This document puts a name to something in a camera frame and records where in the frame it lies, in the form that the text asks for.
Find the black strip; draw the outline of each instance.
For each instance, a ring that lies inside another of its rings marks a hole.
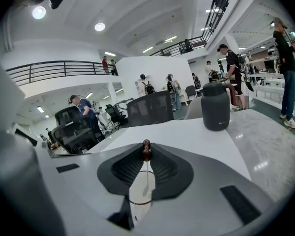
[[[261,215],[255,206],[234,185],[220,188],[220,190],[244,225]]]
[[[56,167],[56,169],[59,173],[62,173],[62,172],[74,170],[79,167],[80,167],[79,165],[77,165],[76,163],[73,163],[73,164],[68,164],[65,166]]]

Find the jeans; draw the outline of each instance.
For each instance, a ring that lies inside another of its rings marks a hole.
[[[177,92],[175,92],[176,95],[176,102],[173,103],[174,109],[181,109],[181,103],[180,103],[180,99],[179,99],[179,95]]]
[[[287,71],[284,73],[284,80],[285,86],[281,114],[286,115],[286,120],[290,120],[293,117],[295,101],[295,72]]]

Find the railing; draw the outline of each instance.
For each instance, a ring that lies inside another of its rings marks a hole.
[[[217,25],[221,21],[224,12],[228,6],[229,0],[212,0],[211,9],[206,20],[206,26],[202,33],[202,38],[205,43],[208,42],[214,33]]]
[[[160,51],[151,54],[150,56],[168,56],[174,57],[177,55],[181,55],[184,53],[192,52],[195,49],[202,48],[206,45],[202,37],[195,37],[191,39],[187,39],[183,42],[179,42],[178,44],[171,45]]]
[[[17,66],[6,70],[11,79],[18,85],[37,81],[78,75],[118,75],[116,67],[101,63],[76,60],[46,61]]]

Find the brown cap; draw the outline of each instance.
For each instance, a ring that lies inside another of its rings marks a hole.
[[[273,21],[272,21],[273,23],[281,23],[282,25],[283,25],[283,27],[285,28],[285,29],[287,29],[287,27],[286,27],[286,25],[283,23],[283,21],[280,19],[280,18],[278,18],[278,17],[275,17],[275,18],[273,18]]]

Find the gray chair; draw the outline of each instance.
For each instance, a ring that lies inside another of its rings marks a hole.
[[[190,101],[190,99],[189,99],[190,96],[193,96],[193,95],[197,94],[196,87],[194,85],[187,86],[185,91],[186,91],[186,94],[188,96],[189,101]]]
[[[184,118],[184,120],[190,120],[190,119],[196,119],[196,118],[202,118],[202,106],[201,106],[201,98],[198,97],[191,101],[187,114]]]

